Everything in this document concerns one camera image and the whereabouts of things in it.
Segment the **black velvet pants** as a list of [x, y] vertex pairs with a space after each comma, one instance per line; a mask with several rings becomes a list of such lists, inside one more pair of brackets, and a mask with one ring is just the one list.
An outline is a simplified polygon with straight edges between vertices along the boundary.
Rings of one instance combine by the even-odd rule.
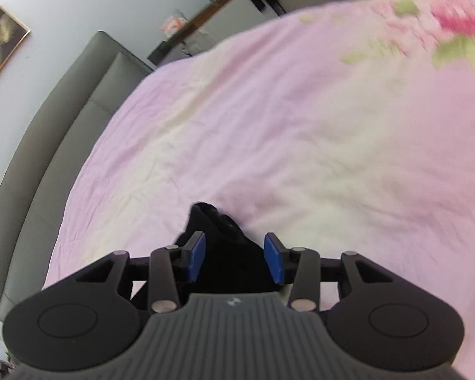
[[[191, 207], [185, 231], [174, 244], [185, 245], [196, 231], [206, 237], [206, 255], [191, 294], [241, 295], [273, 293], [283, 286], [275, 284], [261, 246], [250, 240], [238, 224], [216, 207], [198, 202]], [[129, 261], [126, 274], [133, 281], [146, 283], [131, 298], [140, 311], [150, 311], [148, 305], [149, 258]]]

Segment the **pink floral bed cover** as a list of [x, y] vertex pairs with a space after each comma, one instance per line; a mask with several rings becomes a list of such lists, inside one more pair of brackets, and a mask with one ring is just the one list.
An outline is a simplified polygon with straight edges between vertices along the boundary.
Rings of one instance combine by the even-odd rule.
[[46, 284], [173, 243], [196, 202], [439, 296], [475, 379], [475, 0], [327, 3], [157, 69], [84, 163]]

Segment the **grey upholstered headboard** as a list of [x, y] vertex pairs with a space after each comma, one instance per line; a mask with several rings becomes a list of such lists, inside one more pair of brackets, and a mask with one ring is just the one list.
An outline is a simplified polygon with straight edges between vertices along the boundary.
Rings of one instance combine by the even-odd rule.
[[42, 289], [75, 179], [108, 122], [150, 73], [99, 31], [31, 121], [0, 186], [0, 321]]

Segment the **right wooden nightstand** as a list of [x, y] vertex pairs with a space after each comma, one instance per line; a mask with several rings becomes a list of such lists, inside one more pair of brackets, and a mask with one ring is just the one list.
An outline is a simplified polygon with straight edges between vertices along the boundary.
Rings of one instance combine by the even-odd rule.
[[278, 17], [267, 3], [260, 11], [251, 0], [215, 0], [161, 42], [148, 56], [155, 67], [206, 52], [233, 35]]

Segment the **pink tissue box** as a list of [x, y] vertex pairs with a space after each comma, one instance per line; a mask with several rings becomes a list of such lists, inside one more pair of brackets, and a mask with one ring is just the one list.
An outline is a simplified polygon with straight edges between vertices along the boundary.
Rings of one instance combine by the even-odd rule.
[[167, 39], [171, 38], [178, 31], [180, 31], [188, 22], [182, 11], [176, 10], [175, 13], [169, 16], [161, 26], [162, 32]]

